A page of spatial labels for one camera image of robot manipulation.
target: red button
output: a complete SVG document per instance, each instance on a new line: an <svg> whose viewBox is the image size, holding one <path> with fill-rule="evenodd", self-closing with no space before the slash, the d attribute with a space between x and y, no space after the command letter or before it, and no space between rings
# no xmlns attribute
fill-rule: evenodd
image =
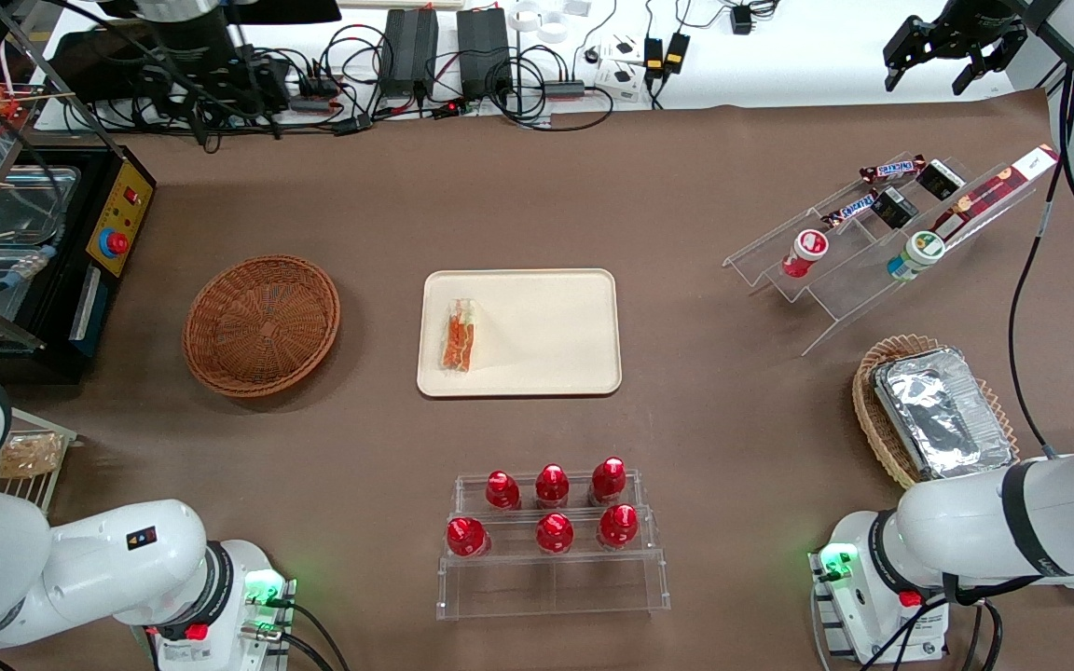
<svg viewBox="0 0 1074 671"><path fill-rule="evenodd" d="M898 600L902 602L902 608L923 606L923 595L917 594L917 592L912 589L901 592L901 594L898 595Z"/></svg>
<svg viewBox="0 0 1074 671"><path fill-rule="evenodd" d="M204 641L209 633L209 625L189 625L185 627L185 638L191 641Z"/></svg>
<svg viewBox="0 0 1074 671"><path fill-rule="evenodd" d="M131 247L131 240L122 233L111 233L106 236L106 248L112 254L125 254Z"/></svg>

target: red knob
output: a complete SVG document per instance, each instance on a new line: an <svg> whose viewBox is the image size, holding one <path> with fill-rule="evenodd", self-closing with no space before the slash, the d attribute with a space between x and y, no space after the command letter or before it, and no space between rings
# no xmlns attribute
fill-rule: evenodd
<svg viewBox="0 0 1074 671"><path fill-rule="evenodd" d="M596 538L603 548L620 549L629 540L636 538L639 530L639 515L635 507L629 505L614 505L605 511L599 519L599 531Z"/></svg>
<svg viewBox="0 0 1074 671"><path fill-rule="evenodd" d="M562 554L575 542L575 527L561 512L551 512L537 523L537 545L542 551Z"/></svg>
<svg viewBox="0 0 1074 671"><path fill-rule="evenodd" d="M901 602L902 608L914 608L916 606L923 606L923 595L917 594L917 592L913 589L899 592L898 600L899 602Z"/></svg>
<svg viewBox="0 0 1074 671"><path fill-rule="evenodd" d="M447 524L447 545L459 556L487 554L491 549L491 536L480 521L455 517Z"/></svg>
<svg viewBox="0 0 1074 671"><path fill-rule="evenodd" d="M570 494L570 479L558 464L551 463L537 475L537 505L540 507L566 505L567 494Z"/></svg>
<svg viewBox="0 0 1074 671"><path fill-rule="evenodd" d="M202 625L201 622L185 627L185 638L191 641L204 641L209 633L209 625Z"/></svg>
<svg viewBox="0 0 1074 671"><path fill-rule="evenodd" d="M624 463L618 455L610 455L591 475L591 497L593 505L609 505L619 499L624 491Z"/></svg>
<svg viewBox="0 0 1074 671"><path fill-rule="evenodd" d="M496 470L487 478L487 502L503 510L520 510L520 485L511 476Z"/></svg>
<svg viewBox="0 0 1074 671"><path fill-rule="evenodd" d="M122 233L111 233L106 236L106 248L112 254L125 254L131 247L131 240Z"/></svg>

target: wicker basket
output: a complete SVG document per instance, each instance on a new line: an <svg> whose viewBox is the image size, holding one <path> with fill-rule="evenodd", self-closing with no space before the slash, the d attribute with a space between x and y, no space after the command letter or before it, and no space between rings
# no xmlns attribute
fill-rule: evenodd
<svg viewBox="0 0 1074 671"><path fill-rule="evenodd" d="M197 294L182 332L193 378L234 398L301 381L334 344L337 289L320 267L288 256L256 257Z"/></svg>
<svg viewBox="0 0 1074 671"><path fill-rule="evenodd" d="M852 404L856 407L856 418L860 421L860 428L865 429L865 435L869 438L869 447L877 455L877 462L886 467L886 472L903 488L909 488L920 479L917 468L911 463L906 446L902 444L898 436L898 429L894 428L886 409L881 407L881 399L873 391L873 382L869 375L873 368L887 361L900 360L900 358L920 355L939 347L934 338L925 335L895 335L873 345L860 361L860 368L856 369L856 375L852 378ZM1014 451L1014 457L1018 455L1018 444L1014 440L1014 429L1010 426L1010 420L1002 411L1001 404L997 399L997 394L989 390L984 379L976 379L985 400L997 414L997 420L1001 423L1001 429L1005 431L1005 437L1010 440L1010 448Z"/></svg>

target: yellow control panel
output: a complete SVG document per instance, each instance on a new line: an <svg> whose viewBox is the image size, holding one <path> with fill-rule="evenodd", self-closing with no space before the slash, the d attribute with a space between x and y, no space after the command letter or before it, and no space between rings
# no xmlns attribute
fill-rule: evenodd
<svg viewBox="0 0 1074 671"><path fill-rule="evenodd" d="M86 252L115 277L124 273L124 264L131 254L154 191L155 188L130 161L124 162L124 169L118 171L115 186L102 207L102 216L98 217L93 235L86 245Z"/></svg>

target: red bottle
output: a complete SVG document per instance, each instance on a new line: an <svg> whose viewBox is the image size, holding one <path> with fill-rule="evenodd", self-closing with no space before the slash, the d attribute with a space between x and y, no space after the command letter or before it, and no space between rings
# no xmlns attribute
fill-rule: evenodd
<svg viewBox="0 0 1074 671"><path fill-rule="evenodd" d="M520 510L520 485L503 470L487 477L483 494L487 502L499 510Z"/></svg>
<svg viewBox="0 0 1074 671"><path fill-rule="evenodd" d="M629 505L614 505L604 511L599 519L599 530L596 531L596 540L606 551L619 551L629 540L636 538L640 528L638 514L635 507Z"/></svg>
<svg viewBox="0 0 1074 671"><path fill-rule="evenodd" d="M624 492L624 463L618 455L610 455L591 475L591 505L613 505Z"/></svg>
<svg viewBox="0 0 1074 671"><path fill-rule="evenodd" d="M491 536L473 517L455 517L447 524L447 545L459 556L481 556L491 552Z"/></svg>
<svg viewBox="0 0 1074 671"><path fill-rule="evenodd" d="M561 512L551 512L537 523L537 545L542 552L562 554L569 552L575 542L575 527Z"/></svg>
<svg viewBox="0 0 1074 671"><path fill-rule="evenodd" d="M570 494L570 480L562 466L551 463L537 475L537 506L562 507Z"/></svg>

